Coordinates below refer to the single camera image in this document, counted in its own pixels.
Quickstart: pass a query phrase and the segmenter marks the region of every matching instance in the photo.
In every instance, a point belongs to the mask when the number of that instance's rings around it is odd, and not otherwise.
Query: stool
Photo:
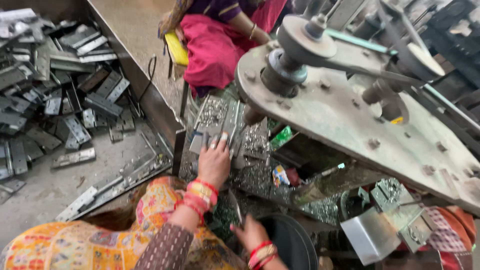
[[[175,65],[176,70],[181,71],[180,77],[182,77],[183,72],[185,71],[188,65],[187,50],[183,48],[175,32],[166,33],[163,40],[165,42],[165,45],[167,46],[168,57],[170,58],[168,62],[168,79],[172,76],[173,65]],[[188,90],[189,90],[189,84],[185,80],[183,80],[183,92],[182,92],[182,98],[181,98],[181,104],[180,104],[181,118],[183,118],[185,115],[185,108],[187,106],[187,98],[189,93]]]

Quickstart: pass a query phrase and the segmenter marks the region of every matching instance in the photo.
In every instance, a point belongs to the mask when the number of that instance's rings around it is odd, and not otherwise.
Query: black bucket
[[[288,269],[318,270],[318,257],[305,229],[292,217],[270,214],[258,219]]]

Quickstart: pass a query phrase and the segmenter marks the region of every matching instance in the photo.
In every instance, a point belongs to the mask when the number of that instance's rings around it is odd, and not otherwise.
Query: purple blouse
[[[200,13],[227,23],[241,11],[250,17],[256,9],[257,6],[249,3],[248,0],[195,0],[187,13]]]

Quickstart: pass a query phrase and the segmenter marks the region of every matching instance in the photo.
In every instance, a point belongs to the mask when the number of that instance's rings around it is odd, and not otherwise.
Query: woman
[[[200,222],[216,196],[210,192],[207,203],[196,188],[218,190],[227,179],[227,136],[222,135],[218,146],[214,141],[210,148],[202,148],[198,178],[189,184],[187,192],[183,190],[185,182],[174,177],[153,180],[137,205],[136,221],[128,231],[113,232],[84,221],[39,225],[4,248],[0,269],[247,269]],[[275,247],[266,242],[263,226],[250,215],[244,230],[233,225],[230,228],[245,249],[253,252],[252,264],[264,270],[287,269]]]
[[[234,79],[240,57],[266,44],[287,0],[177,0],[159,33],[176,31],[187,43],[183,78],[199,97]]]

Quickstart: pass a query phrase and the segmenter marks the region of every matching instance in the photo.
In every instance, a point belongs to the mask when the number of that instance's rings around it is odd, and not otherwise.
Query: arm
[[[245,218],[245,226],[242,230],[239,227],[230,225],[230,230],[240,240],[242,246],[251,253],[261,243],[268,241],[268,234],[265,228],[256,221],[251,214],[248,214]],[[263,270],[288,270],[287,266],[283,263],[282,259],[276,257],[275,259],[267,262],[263,267]]]
[[[254,25],[254,23],[244,12],[238,13],[235,17],[228,21],[228,24],[246,37],[250,37]],[[263,45],[270,41],[270,36],[264,30],[257,27],[253,33],[252,40],[257,42],[259,45]]]
[[[222,134],[218,146],[216,141],[212,141],[209,148],[202,147],[198,160],[198,178],[217,190],[230,172],[227,137],[227,133]],[[195,210],[179,205],[150,241],[135,269],[182,269],[199,221],[200,216]]]

